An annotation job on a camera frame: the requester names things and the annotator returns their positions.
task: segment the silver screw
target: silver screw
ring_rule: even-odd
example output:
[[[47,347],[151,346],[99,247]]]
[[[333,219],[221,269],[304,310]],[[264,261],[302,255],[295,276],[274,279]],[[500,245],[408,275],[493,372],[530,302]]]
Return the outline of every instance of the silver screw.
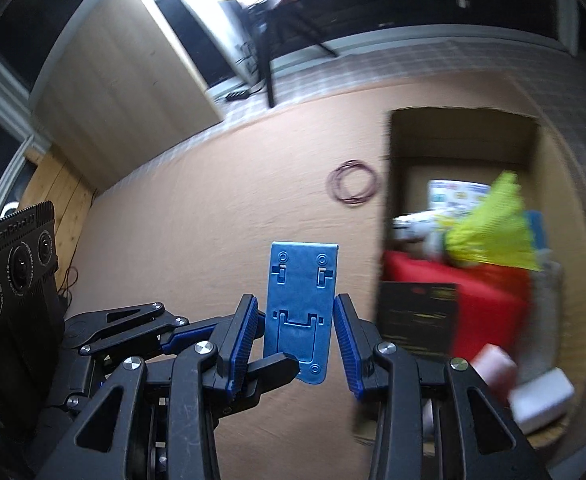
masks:
[[[122,366],[124,366],[125,370],[135,370],[142,364],[142,359],[139,357],[127,357],[124,361],[122,361]]]
[[[451,368],[458,372],[463,372],[468,368],[468,361],[462,357],[453,357],[451,359]]]
[[[382,341],[377,345],[377,351],[380,352],[380,354],[394,354],[397,351],[397,346],[388,341]]]
[[[213,343],[211,341],[200,341],[195,344],[195,351],[198,354],[208,354],[213,349]]]
[[[165,473],[166,472],[166,447],[156,447],[155,453],[157,456],[157,470]]]

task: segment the red bag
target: red bag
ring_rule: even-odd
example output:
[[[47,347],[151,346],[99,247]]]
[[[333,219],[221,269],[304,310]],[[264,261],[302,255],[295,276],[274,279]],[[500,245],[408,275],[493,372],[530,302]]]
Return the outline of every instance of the red bag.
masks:
[[[408,254],[398,251],[385,251],[383,280],[389,282],[413,283],[456,283],[457,284],[457,330],[451,355],[463,357],[467,361],[480,352],[486,344],[499,346],[506,351],[515,342],[516,335],[528,313],[528,301],[523,290],[530,292],[528,273],[505,272],[520,280],[513,290],[518,295],[484,282],[477,269],[458,269],[427,260],[414,260]],[[493,276],[499,269],[491,269]]]

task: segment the blue metal plate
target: blue metal plate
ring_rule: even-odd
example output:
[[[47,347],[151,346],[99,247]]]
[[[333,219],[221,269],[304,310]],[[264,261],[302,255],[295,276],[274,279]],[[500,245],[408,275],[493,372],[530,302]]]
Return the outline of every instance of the blue metal plate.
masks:
[[[264,357],[294,355],[297,378],[308,384],[320,384],[326,377],[337,250],[335,244],[271,245]]]

